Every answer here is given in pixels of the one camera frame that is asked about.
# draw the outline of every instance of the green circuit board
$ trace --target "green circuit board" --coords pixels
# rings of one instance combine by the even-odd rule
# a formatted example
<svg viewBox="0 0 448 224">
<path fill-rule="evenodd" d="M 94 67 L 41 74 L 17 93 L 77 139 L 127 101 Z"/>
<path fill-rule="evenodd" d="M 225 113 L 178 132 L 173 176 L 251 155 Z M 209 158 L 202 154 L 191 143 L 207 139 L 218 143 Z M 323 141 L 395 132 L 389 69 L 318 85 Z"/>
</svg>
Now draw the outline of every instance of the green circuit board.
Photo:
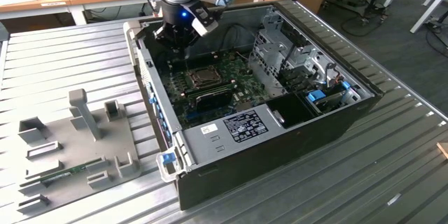
<svg viewBox="0 0 448 224">
<path fill-rule="evenodd" d="M 214 85 L 215 88 L 198 88 L 190 78 L 194 71 L 206 67 L 207 71 L 215 72 L 219 77 L 221 84 Z M 223 54 L 211 66 L 163 73 L 159 78 L 183 129 L 246 110 L 269 99 L 263 85 L 249 70 L 246 60 L 233 52 Z M 194 92 L 194 94 L 185 96 L 185 90 Z M 223 92 L 230 90 L 230 102 L 209 111 L 197 112 L 195 98 L 219 90 Z"/>
</svg>

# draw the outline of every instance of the white label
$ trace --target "white label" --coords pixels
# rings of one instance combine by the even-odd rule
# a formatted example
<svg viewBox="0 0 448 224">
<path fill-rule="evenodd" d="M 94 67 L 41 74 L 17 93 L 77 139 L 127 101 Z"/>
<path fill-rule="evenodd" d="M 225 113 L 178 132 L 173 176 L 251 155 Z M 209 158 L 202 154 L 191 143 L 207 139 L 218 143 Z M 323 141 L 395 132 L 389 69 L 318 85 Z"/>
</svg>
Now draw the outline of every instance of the white label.
<svg viewBox="0 0 448 224">
<path fill-rule="evenodd" d="M 209 132 L 213 132 L 217 130 L 215 124 L 210 124 L 205 127 L 201 127 L 202 134 L 205 135 Z"/>
<path fill-rule="evenodd" d="M 65 2 L 53 2 L 53 3 L 43 3 L 43 4 L 39 4 L 41 6 L 53 6 L 53 5 L 66 5 Z"/>
</svg>

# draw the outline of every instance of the motherboard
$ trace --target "motherboard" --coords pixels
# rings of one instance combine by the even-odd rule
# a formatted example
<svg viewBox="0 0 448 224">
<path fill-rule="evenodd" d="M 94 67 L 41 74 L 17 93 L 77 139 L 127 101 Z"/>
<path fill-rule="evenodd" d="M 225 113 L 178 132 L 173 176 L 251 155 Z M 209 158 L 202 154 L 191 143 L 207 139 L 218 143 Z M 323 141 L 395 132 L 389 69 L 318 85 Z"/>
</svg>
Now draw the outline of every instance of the motherboard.
<svg viewBox="0 0 448 224">
<path fill-rule="evenodd" d="M 249 54 L 210 54 L 167 62 L 161 82 L 183 129 L 243 111 L 269 99 L 247 67 Z"/>
</svg>

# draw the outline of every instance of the blue latch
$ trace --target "blue latch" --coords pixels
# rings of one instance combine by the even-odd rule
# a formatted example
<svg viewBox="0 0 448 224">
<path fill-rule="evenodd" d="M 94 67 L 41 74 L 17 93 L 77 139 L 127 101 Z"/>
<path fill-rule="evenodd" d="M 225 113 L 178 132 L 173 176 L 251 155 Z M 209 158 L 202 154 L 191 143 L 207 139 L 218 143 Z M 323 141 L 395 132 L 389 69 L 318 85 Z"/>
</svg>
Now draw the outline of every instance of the blue latch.
<svg viewBox="0 0 448 224">
<path fill-rule="evenodd" d="M 162 154 L 162 164 L 170 164 L 171 162 L 175 161 L 175 155 L 173 152 Z"/>
<path fill-rule="evenodd" d="M 149 103 L 153 104 L 157 101 L 154 93 L 149 94 Z"/>
<path fill-rule="evenodd" d="M 309 94 L 307 94 L 307 98 L 311 102 L 319 100 L 323 97 L 325 97 L 325 94 L 321 90 L 314 90 L 314 91 L 309 92 Z"/>
<path fill-rule="evenodd" d="M 343 82 L 342 82 L 342 87 L 343 87 L 343 89 L 346 90 L 346 89 L 350 88 L 350 84 L 349 84 L 346 81 L 343 81 Z"/>
</svg>

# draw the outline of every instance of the circuit board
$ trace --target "circuit board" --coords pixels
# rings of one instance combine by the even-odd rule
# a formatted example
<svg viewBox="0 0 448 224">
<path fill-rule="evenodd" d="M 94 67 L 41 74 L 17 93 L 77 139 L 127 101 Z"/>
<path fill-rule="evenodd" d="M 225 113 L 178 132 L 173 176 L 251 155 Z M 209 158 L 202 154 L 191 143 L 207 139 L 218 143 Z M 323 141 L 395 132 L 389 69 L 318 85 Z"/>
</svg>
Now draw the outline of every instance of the circuit board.
<svg viewBox="0 0 448 224">
<path fill-rule="evenodd" d="M 173 105 L 178 122 L 183 129 L 246 110 L 269 99 L 263 85 L 258 82 L 245 62 L 247 56 L 230 52 L 222 54 L 213 65 L 186 69 L 159 75 L 165 91 Z M 203 83 L 218 83 L 215 88 L 198 88 Z M 198 111 L 195 100 L 211 92 L 227 92 L 229 102 L 218 108 Z"/>
</svg>

